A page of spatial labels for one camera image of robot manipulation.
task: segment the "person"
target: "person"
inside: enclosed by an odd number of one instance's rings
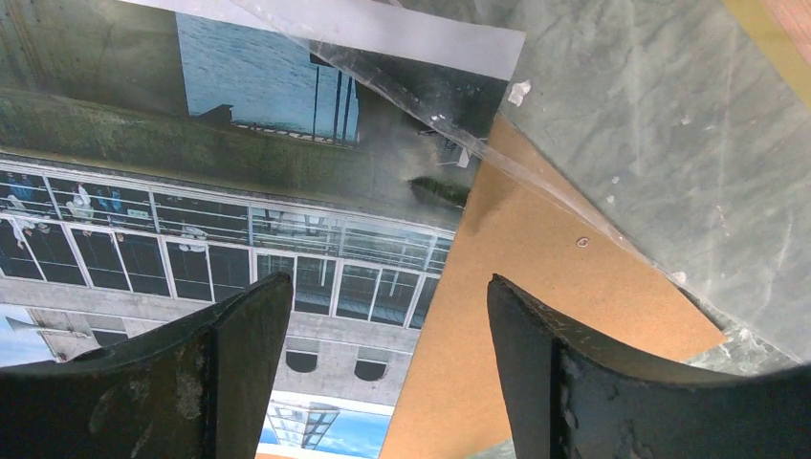
[[[107,221],[114,227],[120,227],[126,223],[126,214],[123,205],[121,204],[121,192],[117,189],[110,191],[110,199],[104,196],[104,192],[98,189],[96,191],[99,205],[104,208],[107,213]]]
[[[16,196],[20,201],[30,202],[33,198],[33,183],[27,175],[23,174],[20,181],[14,178],[14,174],[9,172],[9,189],[11,194]]]
[[[84,189],[84,185],[79,183],[74,188],[74,196],[65,206],[78,221],[82,223],[93,223],[93,206],[91,205],[90,194]],[[90,231],[81,232],[85,237],[90,236]]]
[[[33,216],[30,212],[28,212],[23,203],[13,194],[7,196],[6,199],[9,201],[9,204],[11,204],[11,206],[7,210],[7,213],[10,213],[11,215],[20,215],[24,217]],[[17,222],[17,225],[14,226],[14,237],[17,238],[17,247],[19,247],[20,249],[23,248],[23,237],[22,237],[23,234],[22,231],[20,231],[17,227],[24,229],[25,233],[28,234],[29,236],[33,235],[31,230],[33,230],[34,228],[38,228],[39,231],[42,232],[43,234],[48,234],[49,232],[51,232],[51,228],[44,223],[37,223],[35,226],[34,223],[28,219],[15,218],[14,221]]]
[[[11,227],[14,229],[14,238],[17,240],[17,247],[20,248],[21,251],[25,250],[25,233],[27,236],[33,236],[33,223],[28,220],[23,220],[22,218],[15,218],[13,222],[11,222]]]

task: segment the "white sticker residue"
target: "white sticker residue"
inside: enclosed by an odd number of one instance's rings
[[[529,79],[521,83],[516,83],[513,85],[513,89],[510,91],[510,95],[507,97],[507,100],[510,103],[514,103],[516,107],[520,107],[521,103],[524,102],[524,96],[529,94],[531,90],[532,84],[530,84]]]

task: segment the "arched window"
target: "arched window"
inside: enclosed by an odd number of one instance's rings
[[[284,361],[298,373],[312,373],[318,366],[318,341],[316,339],[287,338]]]
[[[381,349],[362,347],[358,349],[358,360],[355,362],[355,376],[364,381],[379,381],[385,376],[385,369],[391,353]]]
[[[377,361],[356,361],[355,376],[364,381],[377,381],[383,378],[385,367],[385,363]]]
[[[318,366],[318,354],[287,351],[284,361],[291,370],[298,373],[312,373]]]

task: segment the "water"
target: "water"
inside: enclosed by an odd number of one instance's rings
[[[310,63],[309,52],[278,33],[177,14],[190,115],[233,105],[233,120],[312,133],[318,75],[316,134],[333,136],[338,71]],[[347,82],[343,76],[337,136],[342,137]],[[354,83],[346,139],[355,139]]]

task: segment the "marble surface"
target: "marble surface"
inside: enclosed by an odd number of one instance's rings
[[[811,112],[721,2],[404,3],[525,31],[507,118],[663,273],[811,360]]]

